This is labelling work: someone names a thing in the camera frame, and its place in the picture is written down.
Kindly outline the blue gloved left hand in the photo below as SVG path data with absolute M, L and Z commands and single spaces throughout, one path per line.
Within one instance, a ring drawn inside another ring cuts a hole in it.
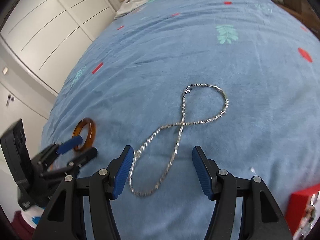
M 36 205 L 15 212 L 11 225 L 20 239 L 32 239 L 43 212 L 44 209 Z

